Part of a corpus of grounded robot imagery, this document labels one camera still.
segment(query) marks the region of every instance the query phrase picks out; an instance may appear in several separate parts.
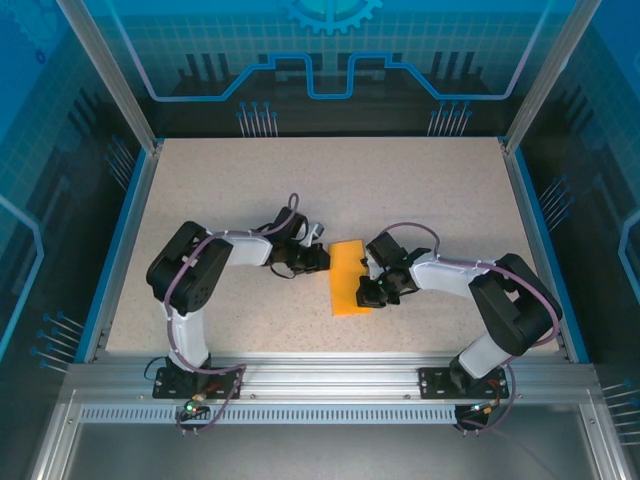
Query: beige tabletop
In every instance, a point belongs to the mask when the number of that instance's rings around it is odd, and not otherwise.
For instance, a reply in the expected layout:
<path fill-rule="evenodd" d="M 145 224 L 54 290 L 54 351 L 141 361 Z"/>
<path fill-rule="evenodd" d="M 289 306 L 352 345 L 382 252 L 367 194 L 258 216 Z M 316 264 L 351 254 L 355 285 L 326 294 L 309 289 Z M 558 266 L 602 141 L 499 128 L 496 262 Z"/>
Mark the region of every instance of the beige tabletop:
<path fill-rule="evenodd" d="M 533 265 L 495 138 L 170 139 L 164 144 L 107 351 L 163 353 L 160 304 L 145 273 L 180 225 L 249 229 L 274 220 L 291 192 L 325 226 L 325 244 L 365 244 L 399 221 L 439 232 L 443 255 Z M 394 231 L 407 250 L 433 246 Z M 283 280 L 225 269 L 205 307 L 212 352 L 457 352 L 484 332 L 473 302 L 419 292 L 368 315 L 333 317 L 327 272 Z M 545 348 L 555 350 L 555 343 Z"/>

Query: yellow sponge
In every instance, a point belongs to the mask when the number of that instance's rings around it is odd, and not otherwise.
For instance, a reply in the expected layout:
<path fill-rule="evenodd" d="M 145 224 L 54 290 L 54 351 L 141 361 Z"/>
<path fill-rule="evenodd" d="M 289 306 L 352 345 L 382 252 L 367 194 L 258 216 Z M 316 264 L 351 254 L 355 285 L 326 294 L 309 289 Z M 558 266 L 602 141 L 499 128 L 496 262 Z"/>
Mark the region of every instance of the yellow sponge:
<path fill-rule="evenodd" d="M 329 288 L 333 315 L 369 313 L 370 308 L 358 307 L 356 304 L 360 276 L 366 275 L 366 269 L 361 263 L 364 258 L 362 240 L 333 243 L 329 245 L 329 255 L 331 255 Z"/>

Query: gear graphic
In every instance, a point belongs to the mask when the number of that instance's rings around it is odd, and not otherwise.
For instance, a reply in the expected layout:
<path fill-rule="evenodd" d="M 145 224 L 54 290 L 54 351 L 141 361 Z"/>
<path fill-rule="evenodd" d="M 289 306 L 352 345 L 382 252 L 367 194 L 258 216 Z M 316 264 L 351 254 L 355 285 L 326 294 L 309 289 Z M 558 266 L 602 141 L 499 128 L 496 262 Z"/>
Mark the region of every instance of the gear graphic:
<path fill-rule="evenodd" d="M 298 20 L 302 28 L 333 35 L 336 30 L 360 28 L 360 21 L 373 18 L 373 9 L 382 7 L 382 0 L 283 0 L 282 4 L 289 20 Z"/>
<path fill-rule="evenodd" d="M 46 45 L 58 31 L 58 13 L 54 0 L 8 0 L 6 9 L 13 14 L 20 31 L 37 49 Z"/>

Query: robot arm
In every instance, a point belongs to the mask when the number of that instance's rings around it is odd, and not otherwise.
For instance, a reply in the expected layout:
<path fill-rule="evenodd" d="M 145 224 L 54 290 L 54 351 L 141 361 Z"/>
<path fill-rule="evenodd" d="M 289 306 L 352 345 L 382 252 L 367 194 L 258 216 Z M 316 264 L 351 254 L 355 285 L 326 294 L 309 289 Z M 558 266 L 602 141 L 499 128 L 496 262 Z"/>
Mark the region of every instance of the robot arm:
<path fill-rule="evenodd" d="M 544 305 L 522 285 L 480 262 L 444 260 L 427 248 L 408 253 L 385 232 L 367 245 L 363 260 L 369 276 L 360 277 L 356 293 L 359 306 L 382 308 L 400 304 L 405 293 L 440 290 L 474 300 L 487 333 L 457 355 L 450 364 L 453 383 L 462 392 L 482 380 L 512 356 L 524 354 L 553 325 Z M 517 255 L 482 262 L 511 272 L 524 280 L 552 305 L 560 306 L 527 264 Z"/>
<path fill-rule="evenodd" d="M 171 294 L 170 308 L 173 338 L 188 365 L 208 368 L 209 349 L 204 341 L 203 308 L 213 294 L 223 269 L 229 265 L 271 266 L 285 263 L 294 275 L 329 268 L 329 254 L 321 243 L 313 243 L 323 233 L 312 223 L 284 207 L 264 233 L 225 232 L 208 243 L 182 276 Z M 147 283 L 162 305 L 178 271 L 195 248 L 212 233 L 195 222 L 184 223 L 154 260 L 147 272 Z M 179 369 L 192 372 L 173 350 L 169 359 Z"/>

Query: black mounting plate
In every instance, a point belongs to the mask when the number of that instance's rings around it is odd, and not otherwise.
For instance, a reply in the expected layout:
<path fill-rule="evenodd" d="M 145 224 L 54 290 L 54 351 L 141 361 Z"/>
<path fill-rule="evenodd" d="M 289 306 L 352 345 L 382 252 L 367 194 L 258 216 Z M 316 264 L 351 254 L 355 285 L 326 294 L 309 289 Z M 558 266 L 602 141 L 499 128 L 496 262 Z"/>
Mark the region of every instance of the black mounting plate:
<path fill-rule="evenodd" d="M 496 392 L 487 384 L 487 380 L 504 383 L 500 386 L 500 399 L 509 398 L 509 387 L 502 368 L 493 369 L 481 382 L 469 388 L 466 395 L 451 381 L 448 367 L 418 369 L 420 398 L 423 400 L 493 400 Z"/>
<path fill-rule="evenodd" d="M 238 378 L 238 375 L 240 375 L 239 372 L 230 372 L 224 375 L 207 375 L 205 386 L 201 391 L 207 391 L 207 400 L 224 400 L 233 388 L 233 383 Z M 236 389 L 231 397 L 232 399 L 240 398 L 241 388 L 242 385 Z M 171 369 L 162 367 L 156 372 L 152 393 L 153 398 L 188 400 L 196 393 L 200 392 L 194 391 L 193 383 L 185 382 L 184 378 L 176 375 Z"/>

